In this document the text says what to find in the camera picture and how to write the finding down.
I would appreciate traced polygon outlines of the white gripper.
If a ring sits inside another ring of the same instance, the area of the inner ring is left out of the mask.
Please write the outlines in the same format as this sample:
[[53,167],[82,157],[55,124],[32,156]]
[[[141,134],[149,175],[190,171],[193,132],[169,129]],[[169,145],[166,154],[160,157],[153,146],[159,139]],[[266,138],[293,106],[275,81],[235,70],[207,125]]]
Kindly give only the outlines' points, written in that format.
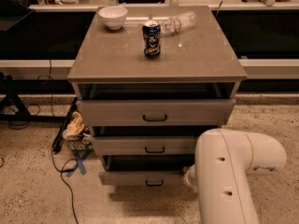
[[197,192],[197,178],[195,173],[195,165],[184,168],[184,184]]

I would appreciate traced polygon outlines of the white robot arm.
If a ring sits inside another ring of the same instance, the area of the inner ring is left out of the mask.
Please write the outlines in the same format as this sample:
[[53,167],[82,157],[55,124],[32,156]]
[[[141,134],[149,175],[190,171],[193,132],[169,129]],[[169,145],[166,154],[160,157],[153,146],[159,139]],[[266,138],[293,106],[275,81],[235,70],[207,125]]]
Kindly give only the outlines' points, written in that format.
[[260,224],[248,177],[282,170],[283,145],[262,133],[212,129],[197,139],[194,165],[184,176],[197,190],[201,224]]

